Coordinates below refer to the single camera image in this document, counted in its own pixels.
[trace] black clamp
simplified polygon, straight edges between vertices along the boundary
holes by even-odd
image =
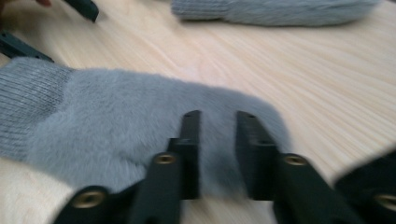
[[[342,176],[334,188],[368,224],[395,224],[396,150]]]
[[[97,16],[99,15],[99,9],[93,1],[90,0],[64,0],[68,5],[73,7],[81,16],[84,18],[91,20],[93,22],[96,21]],[[47,60],[53,63],[53,60],[38,51],[37,49],[32,48],[27,45],[14,35],[9,32],[3,30],[1,31],[0,36],[0,52],[9,58],[14,57],[32,57],[42,60]]]
[[[236,116],[235,150],[247,195],[257,201],[273,201],[277,223],[374,224],[342,197],[347,190],[332,190],[306,158],[279,152],[255,116],[246,112],[237,112]],[[167,151],[153,157],[145,179],[116,194],[98,186],[82,189],[54,224],[179,223],[180,201],[200,197],[199,124],[199,111],[184,115],[180,137],[170,139]],[[348,180],[342,185],[352,186]],[[387,212],[385,220],[394,220],[395,210]],[[372,211],[371,215],[381,214]]]

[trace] knit glove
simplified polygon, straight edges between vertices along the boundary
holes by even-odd
[[[203,193],[242,188],[234,156],[235,112],[258,116],[281,148],[288,134],[268,104],[245,94],[159,75],[75,70],[17,58],[0,68],[0,156],[75,188],[120,191],[144,178],[151,157],[178,137],[182,116],[202,111]]]
[[[182,20],[216,20],[262,26],[324,26],[355,21],[380,0],[173,0]]]

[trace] wooden table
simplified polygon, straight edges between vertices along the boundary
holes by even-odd
[[[97,23],[62,1],[7,6],[6,28],[57,63],[159,73],[261,97],[282,115],[294,152],[329,183],[385,153],[396,136],[396,4],[322,28],[184,22],[167,0],[96,0]],[[5,64],[8,58],[0,57]],[[73,192],[31,167],[0,160],[0,223],[50,223]],[[183,223],[273,223],[268,203],[204,199]]]

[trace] brass grommet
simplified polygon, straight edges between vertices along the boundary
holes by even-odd
[[[306,159],[299,156],[288,156],[285,158],[285,162],[290,165],[306,165]]]
[[[155,162],[157,162],[158,164],[170,164],[170,163],[173,163],[175,160],[176,160],[176,158],[174,156],[161,155],[155,159]]]
[[[396,196],[390,194],[378,194],[375,200],[383,207],[396,212]]]
[[[73,201],[73,206],[76,208],[91,208],[100,204],[106,195],[101,191],[89,191],[77,196]]]

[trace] glove cuff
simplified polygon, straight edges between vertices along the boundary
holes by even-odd
[[[174,0],[172,13],[182,20],[222,19],[228,11],[227,1]]]
[[[16,58],[0,68],[0,157],[25,159],[29,132],[55,111],[72,71],[31,58]]]

